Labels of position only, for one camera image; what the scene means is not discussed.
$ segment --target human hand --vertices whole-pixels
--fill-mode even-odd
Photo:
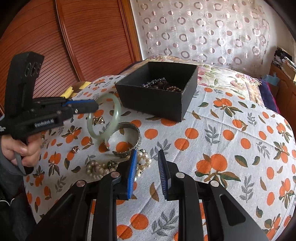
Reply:
[[[19,153],[24,158],[22,159],[23,166],[33,167],[38,163],[41,151],[41,136],[40,133],[28,137],[28,145],[25,145],[20,140],[14,140],[10,135],[3,135],[1,138],[1,149],[3,155],[17,166],[15,152]]]

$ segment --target floral bedding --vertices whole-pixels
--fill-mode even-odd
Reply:
[[[201,64],[196,60],[184,60],[173,56],[157,55],[135,64],[122,74],[127,75],[149,61],[195,64],[198,66],[198,84],[206,85],[217,90],[227,91],[264,106],[258,89],[260,82],[257,79],[231,69]]]
[[[105,93],[117,96],[114,84],[123,77],[102,77],[73,100],[96,99]],[[106,124],[96,125],[97,133],[106,128],[112,114],[113,102],[102,101],[95,116],[103,116]],[[74,115],[63,127],[43,133],[39,164],[24,177],[37,222],[73,183],[79,179],[93,181],[86,174],[88,161],[121,161],[89,136],[86,117]],[[121,121],[139,127],[140,147],[153,161],[134,183],[133,198],[117,201],[118,240],[178,240],[178,202],[167,202],[162,195],[157,165],[160,149],[168,161],[195,180],[219,181],[270,240],[275,240],[291,220],[295,209],[296,143],[289,123],[279,114],[241,95],[198,85],[180,123],[124,107]],[[129,131],[114,133],[110,149],[126,150],[134,137]],[[74,154],[73,146],[78,146],[79,152]],[[205,223],[203,206],[199,206]]]

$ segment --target sheer curtain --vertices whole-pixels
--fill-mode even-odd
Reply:
[[[146,56],[191,58],[257,73],[269,24],[255,0],[131,0]]]

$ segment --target wooden wardrobe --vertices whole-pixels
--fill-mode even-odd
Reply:
[[[10,61],[27,51],[45,56],[34,97],[59,96],[141,60],[129,0],[30,0],[0,39],[2,105]]]

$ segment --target black box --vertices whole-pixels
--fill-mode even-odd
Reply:
[[[183,90],[171,92],[142,87],[165,78]],[[115,84],[124,107],[181,122],[197,87],[197,66],[174,62],[148,62]]]

